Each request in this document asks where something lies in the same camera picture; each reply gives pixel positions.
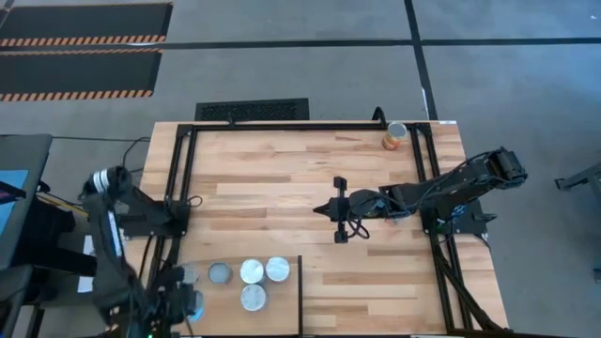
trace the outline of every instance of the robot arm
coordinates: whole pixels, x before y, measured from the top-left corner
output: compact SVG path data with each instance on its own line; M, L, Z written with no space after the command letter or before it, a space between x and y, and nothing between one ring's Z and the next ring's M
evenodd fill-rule
M104 322L111 327L117 325L116 330L103 335L170 337L171 326L193 315L199 305L201 298L193 289L197 272L190 266L165 267L144 288L123 252L120 231L127 229L123 229L123 219L115 213L115 204L125 202L131 209L142 211L141 217L129 223L130 232L179 232L178 218L172 209L134 187L130 173L123 167L93 174L80 199L88 212L97 257L92 299Z
M328 204L316 207L314 212L338 222L334 234L336 243L346 243L354 235L369 238L362 227L364 219L399 219L420 209L435 211L436 221L451 222L460 216L466 205L493 189L510 189L520 186L527 178L524 168L513 151L500 148L469 158L451 172L419 184L387 185L378 191L359 190L345 197L347 181L334 179L338 197ZM354 230L349 236L345 223Z

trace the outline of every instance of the wooden table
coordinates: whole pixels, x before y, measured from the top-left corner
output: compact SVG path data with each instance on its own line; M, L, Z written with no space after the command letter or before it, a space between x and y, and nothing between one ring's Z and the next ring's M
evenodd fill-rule
M459 129L456 124L431 125L444 173L465 159ZM141 188L157 200L163 199L176 127L175 122L160 122L152 134ZM302 255L305 333L445 332L434 263L419 215L397 223L365 221L369 240L334 244L335 223L312 212L336 195L335 176L348 180L349 192L418 182L410 140L387 151L380 144L382 136L381 131L200 132L190 196L198 194L204 203L193 209L179 262ZM474 236L455 238L468 290L493 320L506 326L489 250ZM127 243L128 260L136 268L145 243ZM197 287L204 291L207 284L200 281ZM452 287L449 293L455 325L460 327ZM295 296L281 301L292 304ZM235 323L236 318L227 315L210 321L204 317L193 328L195 334L294 334L297 315L292 305L269 312L269 320ZM177 329L186 331L183 326Z

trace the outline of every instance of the orange striped edge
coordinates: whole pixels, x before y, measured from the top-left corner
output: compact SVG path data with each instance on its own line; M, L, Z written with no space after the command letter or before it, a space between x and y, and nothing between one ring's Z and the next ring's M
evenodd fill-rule
M149 98L152 90L107 90L91 92L66 93L11 93L0 94L2 102L41 101L41 100L102 100L102 99L135 99Z
M69 8L69 7L85 7L85 6L95 6L95 7L100 7L100 6L138 6L138 5L143 5L143 6L148 6L148 5L173 5L173 2L171 1L165 1L165 2L144 2L144 3L120 3L120 4L77 4L77 5L59 5L59 6L53 6L54 8ZM48 7L45 5L19 5L17 6L19 8L39 8L39 7Z
M74 55L74 54L118 54L118 53L163 53L160 48L140 48L123 50L97 50L97 51L51 51L51 52L0 52L0 56L20 55Z

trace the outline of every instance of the metal can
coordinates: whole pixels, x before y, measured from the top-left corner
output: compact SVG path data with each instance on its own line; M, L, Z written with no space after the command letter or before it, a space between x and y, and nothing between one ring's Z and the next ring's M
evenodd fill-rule
M275 283L283 283L290 276L290 264L283 257L272 257L265 266L267 276Z
M407 136L407 127L401 122L391 122L382 139L382 146L388 150L396 150Z
M267 292L259 284L248 284L242 289L240 302L246 311L259 311L267 306Z
M214 284L228 284L232 280L232 268L225 263L213 263L208 267L208 278Z
M256 259L247 259L240 267L240 278L246 284L261 284L265 281L263 264Z

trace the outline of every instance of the wire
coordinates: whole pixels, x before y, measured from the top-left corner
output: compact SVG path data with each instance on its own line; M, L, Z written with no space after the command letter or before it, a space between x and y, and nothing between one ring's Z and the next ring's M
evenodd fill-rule
M68 200L66 200L66 199L64 199L62 197L56 196L55 194L50 193L50 192L44 192L44 193L47 194L47 195L49 195L49 196L51 196L51 197L56 198L57 200L61 200L61 201L65 202L65 203L67 203L68 205L74 206L74 207L81 207L81 206L84 205L83 203L75 203L75 202L68 201Z
M439 242L439 245L442 243L446 243L449 239L455 236L455 222L451 223L451 234L448 234L447 237Z
M197 205L193 205L192 201L196 198L198 198L200 201L198 201ZM203 198L200 197L199 195L194 195L194 196L188 198L188 206L190 206L190 207L200 207L203 204L203 202L204 202Z
M140 272L138 272L138 279L142 279L142 274L144 273L144 266L146 265L146 257L148 256L148 249L150 249L150 243L152 242L153 236L148 236L148 240L146 241L146 246L144 247L144 253L142 254L142 264L140 265Z
M137 145L139 142L146 142L146 141L150 142L150 138L147 136L140 137L139 139L133 141L131 146L127 150L125 150L125 153L123 153L123 161L121 162L121 165L126 167L125 162L126 162L126 159L128 158L128 154L130 153L130 150L132 150L135 147L135 145Z
M488 244L488 239L484 237L484 234L473 234L475 237L479 238L485 246L490 250L490 244Z
M105 141L105 142L150 142L148 136L143 136L138 139L119 139L119 138L103 138L103 137L76 137L76 136L53 136L56 140L71 140L71 141Z
M422 207L422 204L424 203L425 198L428 197L430 195L430 193L432 191L434 191L434 189L440 187L440 185L442 185L442 183L444 183L447 180L449 180L449 178L451 178L455 173L457 173L464 165L466 165L466 164L470 163L471 161L474 161L474 160L476 160L476 159L478 159L480 157L492 154L493 152L494 151L486 151L486 152L480 153L478 155L474 155L474 156L472 156L472 157L470 157L468 159L465 159L464 161L462 161L461 163L459 163L459 165L457 165L453 170L451 170L451 172L449 172L446 177L444 177L440 181L438 181L438 182L434 183L432 186L430 186L430 188L428 188L428 190L426 190L424 192L424 194L422 194L422 197L420 197L420 199L418 200L418 202L415 203L413 206L410 206L408 208L415 209L415 210L420 209L420 207Z
M55 200L51 200L51 199L49 199L48 197L45 197L45 196L43 196L43 195L40 195L40 194L38 194L38 198L39 198L39 199L41 199L42 201L45 201L45 202L47 202L47 203L50 203L50 204L52 204L52 205L59 206L59 207L65 207L65 208L68 208L68 209L70 209L70 210L72 210L72 211L75 211L75 212L77 212L78 214L80 214L80 215L82 215L82 216L84 216L84 217L87 217L87 212L85 212L85 210L83 210L83 209L81 209L81 208L78 208L78 207L75 207L75 206L69 205L69 204L67 204L67 203L63 203L63 202L59 202L59 201L55 201Z

